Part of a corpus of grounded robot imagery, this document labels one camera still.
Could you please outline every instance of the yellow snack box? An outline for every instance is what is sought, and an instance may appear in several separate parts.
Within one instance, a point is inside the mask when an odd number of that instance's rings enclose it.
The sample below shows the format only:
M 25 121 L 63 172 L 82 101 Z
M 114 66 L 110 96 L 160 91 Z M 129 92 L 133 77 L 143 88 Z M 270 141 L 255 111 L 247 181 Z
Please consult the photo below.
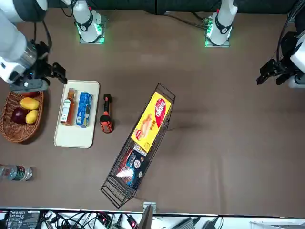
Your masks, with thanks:
M 157 137 L 171 105 L 167 99 L 155 92 L 139 120 L 132 134 L 132 140 L 139 144 L 147 153 Z

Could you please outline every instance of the glass bottle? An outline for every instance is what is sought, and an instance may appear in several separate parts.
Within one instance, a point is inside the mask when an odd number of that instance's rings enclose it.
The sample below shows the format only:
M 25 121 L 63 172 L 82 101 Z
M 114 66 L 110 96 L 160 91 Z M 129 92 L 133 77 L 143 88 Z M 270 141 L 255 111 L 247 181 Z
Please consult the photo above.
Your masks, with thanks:
M 68 97 L 63 101 L 61 123 L 63 125 L 73 125 L 75 101 L 74 101 L 75 90 L 69 88 Z

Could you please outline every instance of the metal wire basket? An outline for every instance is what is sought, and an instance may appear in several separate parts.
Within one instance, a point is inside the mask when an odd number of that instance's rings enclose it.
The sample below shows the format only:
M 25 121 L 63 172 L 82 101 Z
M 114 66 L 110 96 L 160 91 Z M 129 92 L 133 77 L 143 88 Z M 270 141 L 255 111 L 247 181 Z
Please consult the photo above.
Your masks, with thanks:
M 167 112 L 167 115 L 164 119 L 163 124 L 160 126 L 159 132 L 149 150 L 147 153 L 147 156 L 145 157 L 145 161 L 147 162 L 146 169 L 144 170 L 141 179 L 133 179 L 133 181 L 129 184 L 126 183 L 126 179 L 123 178 L 118 178 L 116 175 L 118 171 L 121 172 L 126 172 L 128 173 L 128 170 L 130 169 L 125 165 L 126 157 L 128 157 L 128 154 L 130 153 L 131 150 L 134 149 L 135 147 L 135 142 L 131 139 L 131 136 L 137 126 L 137 123 L 139 122 L 140 118 L 142 117 L 148 103 L 146 104 L 145 108 L 143 109 L 140 117 L 138 118 L 135 126 L 132 128 L 131 133 L 129 134 L 128 138 L 126 139 L 126 142 L 124 146 L 122 147 L 118 157 L 116 158 L 103 186 L 101 187 L 101 192 L 111 201 L 115 207 L 120 208 L 123 206 L 127 201 L 130 199 L 134 198 L 136 191 L 141 183 L 141 181 L 144 178 L 144 175 L 152 162 L 158 147 L 167 131 L 172 109 L 173 109 L 173 104 L 175 101 L 176 96 L 169 91 L 166 87 L 164 87 L 162 84 L 158 84 L 157 87 L 155 88 L 153 94 L 155 92 L 158 92 L 162 96 L 164 96 L 169 102 L 171 102 L 171 107 L 169 111 Z

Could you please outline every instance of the tabletop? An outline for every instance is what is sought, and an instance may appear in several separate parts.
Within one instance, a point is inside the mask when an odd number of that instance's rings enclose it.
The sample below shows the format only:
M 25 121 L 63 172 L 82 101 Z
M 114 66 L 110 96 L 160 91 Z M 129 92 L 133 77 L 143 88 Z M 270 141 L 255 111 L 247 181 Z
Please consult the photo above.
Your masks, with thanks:
M 204 31 L 144 11 L 100 11 L 108 18 L 103 45 L 79 44 L 73 18 L 50 9 L 49 62 L 68 80 L 100 83 L 114 97 L 111 134 L 95 125 L 89 149 L 53 143 L 63 85 L 51 79 L 42 124 L 28 144 L 0 137 L 0 162 L 34 168 L 29 182 L 0 183 L 0 206 L 115 210 L 100 188 L 158 83 L 176 100 L 169 131 L 137 192 L 122 209 L 157 212 L 305 215 L 304 90 L 256 85 L 274 54 L 285 15 L 238 14 L 230 48 L 205 48 Z M 190 13 L 176 16 L 197 22 Z M 28 39 L 33 24 L 18 25 Z M 41 24 L 37 40 L 46 40 Z M 0 82 L 2 104 L 8 86 Z

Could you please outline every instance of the mango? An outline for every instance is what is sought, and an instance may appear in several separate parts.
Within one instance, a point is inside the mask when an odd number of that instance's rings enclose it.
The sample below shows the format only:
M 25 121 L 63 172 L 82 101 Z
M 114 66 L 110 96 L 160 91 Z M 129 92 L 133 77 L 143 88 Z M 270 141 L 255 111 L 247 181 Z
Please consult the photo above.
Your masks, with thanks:
M 27 116 L 25 116 L 25 122 L 27 124 L 33 124 L 36 122 L 38 118 L 38 111 L 37 110 L 33 110 L 33 111 L 30 111 Z
M 39 102 L 36 99 L 24 98 L 20 101 L 22 108 L 27 110 L 36 110 L 39 108 Z

